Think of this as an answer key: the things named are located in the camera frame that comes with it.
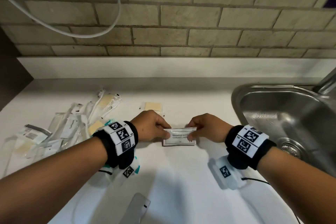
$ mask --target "stainless steel sink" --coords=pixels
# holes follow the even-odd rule
[[[336,104],[296,86],[241,86],[232,94],[242,124],[267,133],[277,146],[336,177]]]

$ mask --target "faucet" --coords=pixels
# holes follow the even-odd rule
[[[326,77],[324,77],[314,88],[313,91],[326,95],[336,87],[336,68],[334,68]]]

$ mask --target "forearm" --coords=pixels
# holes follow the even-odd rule
[[[0,180],[0,223],[47,223],[107,161],[98,138]]]
[[[335,222],[335,178],[275,147],[257,170],[306,224]]]

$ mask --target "right hand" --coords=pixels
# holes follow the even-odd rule
[[[205,113],[192,118],[186,127],[197,128],[196,131],[188,135],[189,141],[199,137],[206,137],[215,143],[223,143],[233,126],[214,115]]]

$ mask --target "hand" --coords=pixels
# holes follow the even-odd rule
[[[215,143],[223,143],[233,126],[214,115],[205,113],[192,118],[186,127],[197,128],[196,131],[188,135],[189,141],[199,137],[206,137]]]
[[[139,136],[139,142],[149,142],[155,137],[168,139],[170,134],[164,131],[164,128],[171,126],[153,110],[142,111],[131,123],[136,127]]]

